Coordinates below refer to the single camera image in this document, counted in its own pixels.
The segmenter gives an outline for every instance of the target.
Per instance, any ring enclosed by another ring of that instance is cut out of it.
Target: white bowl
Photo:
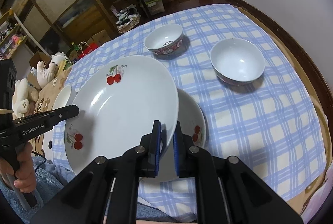
[[[157,55],[166,55],[180,47],[183,27],[179,24],[167,24],[152,31],[144,40],[144,46]]]
[[[82,86],[73,104],[80,113],[66,121],[65,150],[75,174],[97,156],[114,158],[139,145],[152,132],[154,120],[166,130],[163,147],[168,147],[179,109],[173,77],[147,56],[110,62]]]
[[[72,89],[70,85],[63,87],[63,89],[59,92],[56,100],[54,101],[53,108],[62,108],[73,103],[73,100],[76,96],[76,92]]]
[[[216,43],[210,61],[217,76],[231,85],[246,85],[259,78],[265,69],[265,58],[251,42],[229,38]]]

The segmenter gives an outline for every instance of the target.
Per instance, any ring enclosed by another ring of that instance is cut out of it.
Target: white plush toy
[[[55,62],[57,66],[59,66],[62,61],[68,60],[67,56],[63,52],[60,53],[59,51],[55,55],[52,55],[51,57],[52,57],[51,62]]]
[[[30,73],[31,73],[31,75],[37,77],[37,69],[36,69],[36,68],[32,67],[32,68],[30,69]]]
[[[37,64],[37,81],[41,88],[44,88],[51,80],[57,71],[57,65],[55,62],[50,62],[49,68],[44,68],[44,62],[39,61]]]
[[[13,95],[13,119],[23,117],[29,110],[30,101],[37,102],[38,97],[38,91],[29,86],[26,78],[16,81]]]

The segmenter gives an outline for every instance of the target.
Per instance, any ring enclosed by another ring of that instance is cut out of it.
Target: cherry design
[[[75,149],[80,150],[80,149],[82,149],[82,147],[83,147],[83,145],[82,145],[82,143],[80,141],[76,141],[74,143],[74,148]]]
[[[121,79],[122,79],[122,77],[121,77],[120,74],[115,74],[115,75],[114,75],[114,81],[115,81],[116,83],[119,83]]]
[[[67,134],[66,140],[69,144],[71,144],[71,148],[74,147],[74,149],[80,150],[83,147],[82,142],[81,142],[83,139],[83,136],[82,136],[82,134],[78,133],[78,131],[76,129],[74,129],[73,132],[76,134],[74,134],[74,133],[69,134],[68,132],[66,133]]]
[[[194,134],[193,134],[193,136],[192,136],[192,140],[193,140],[193,142],[197,142],[197,140],[198,140],[198,135],[199,135],[199,133],[200,133],[200,126],[198,126],[198,125],[196,125],[195,127],[194,127]]]
[[[109,76],[109,77],[106,79],[106,82],[107,82],[109,85],[112,85],[112,84],[114,83],[114,77]]]
[[[75,134],[74,139],[76,141],[81,141],[83,139],[82,135],[80,133]]]
[[[108,74],[106,75],[107,76],[106,81],[109,85],[112,85],[114,82],[119,83],[121,81],[122,75],[124,74],[123,70],[124,67],[127,67],[127,65],[120,67],[116,65],[110,68],[110,75]]]

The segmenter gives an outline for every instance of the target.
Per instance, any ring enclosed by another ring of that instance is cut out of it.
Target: blue plaid tablecloth
[[[187,50],[178,57],[157,58],[177,87],[200,105],[206,119],[205,145],[212,155],[236,155],[284,200],[302,192],[326,164],[319,120],[300,78],[258,25],[228,4],[202,6],[141,25],[79,60],[65,85],[78,91],[112,60],[130,55],[153,56],[144,39],[165,24],[183,26]],[[239,37],[254,43],[266,60],[259,80],[244,87],[219,81],[209,51],[219,40]],[[53,161],[70,169],[64,147],[65,123],[54,128]],[[139,198],[181,221],[196,218],[194,179],[149,184],[142,180]]]

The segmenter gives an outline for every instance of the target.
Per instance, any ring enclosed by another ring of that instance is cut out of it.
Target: wicker basket
[[[140,15],[137,15],[132,21],[130,21],[128,24],[124,25],[122,28],[117,27],[118,32],[124,33],[124,32],[128,32],[131,29],[133,29],[136,25],[139,24],[140,17],[141,17]]]

